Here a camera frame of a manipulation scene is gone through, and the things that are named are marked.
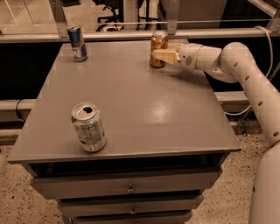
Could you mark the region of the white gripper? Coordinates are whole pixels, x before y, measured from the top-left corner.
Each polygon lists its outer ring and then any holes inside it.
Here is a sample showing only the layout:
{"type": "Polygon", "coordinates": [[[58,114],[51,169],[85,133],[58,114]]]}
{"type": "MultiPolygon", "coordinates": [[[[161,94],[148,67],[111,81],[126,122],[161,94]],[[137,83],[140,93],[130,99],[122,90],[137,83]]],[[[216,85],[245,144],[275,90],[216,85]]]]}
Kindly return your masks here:
{"type": "Polygon", "coordinates": [[[163,61],[168,64],[179,63],[182,67],[190,70],[196,68],[196,60],[199,50],[202,47],[200,44],[183,44],[169,43],[168,49],[156,49],[151,53],[151,59],[155,61],[163,61]]]}

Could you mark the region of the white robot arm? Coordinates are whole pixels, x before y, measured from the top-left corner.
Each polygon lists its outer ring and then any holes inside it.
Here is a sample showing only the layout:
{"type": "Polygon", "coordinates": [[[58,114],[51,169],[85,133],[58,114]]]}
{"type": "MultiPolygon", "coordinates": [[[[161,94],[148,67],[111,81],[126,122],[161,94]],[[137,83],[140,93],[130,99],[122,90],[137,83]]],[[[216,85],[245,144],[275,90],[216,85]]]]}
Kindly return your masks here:
{"type": "Polygon", "coordinates": [[[175,43],[151,55],[205,71],[219,81],[241,84],[270,146],[255,174],[248,224],[280,224],[280,93],[258,68],[251,51],[239,42],[222,49],[175,43]]]}

